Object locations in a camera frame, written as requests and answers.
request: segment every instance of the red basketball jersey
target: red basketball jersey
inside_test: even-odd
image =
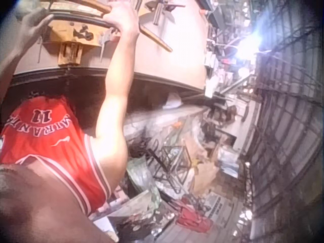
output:
[[[89,215],[111,191],[91,140],[80,128],[66,99],[26,100],[9,117],[0,139],[0,162],[20,164],[36,157],[74,194]]]

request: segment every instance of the corrugated metal wall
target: corrugated metal wall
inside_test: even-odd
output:
[[[322,218],[323,31],[294,0],[262,6],[260,118],[248,151],[253,180],[252,242],[310,242]]]

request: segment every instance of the ceiling light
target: ceiling light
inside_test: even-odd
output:
[[[245,215],[247,216],[247,219],[248,219],[248,220],[251,220],[251,219],[252,219],[252,212],[251,212],[251,210],[247,210],[247,211],[245,212]]]
[[[245,19],[243,23],[244,27],[248,27],[250,25],[250,22],[251,22],[250,19]]]
[[[246,67],[241,67],[238,70],[238,75],[242,78],[249,76],[250,71]]]
[[[251,60],[259,52],[260,44],[261,38],[258,35],[249,35],[239,42],[236,56],[243,60]]]

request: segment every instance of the raised arm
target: raised arm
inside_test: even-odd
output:
[[[106,96],[99,112],[93,149],[114,190],[124,176],[128,157],[123,127],[139,26],[137,14],[129,3],[112,2],[110,5],[111,13],[103,18],[120,31],[120,39],[105,79]]]
[[[37,41],[52,19],[53,15],[48,15],[44,8],[38,8],[23,18],[14,49],[0,64],[0,104],[6,95],[20,59]]]

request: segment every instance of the person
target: person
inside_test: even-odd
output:
[[[38,96],[8,118],[0,140],[0,234],[9,242],[107,242],[88,216],[126,171],[123,135],[139,36],[129,3],[109,3],[103,19],[120,32],[105,78],[96,137],[85,134],[67,99]],[[17,43],[0,66],[3,100],[21,57],[52,21],[39,8],[22,20]]]

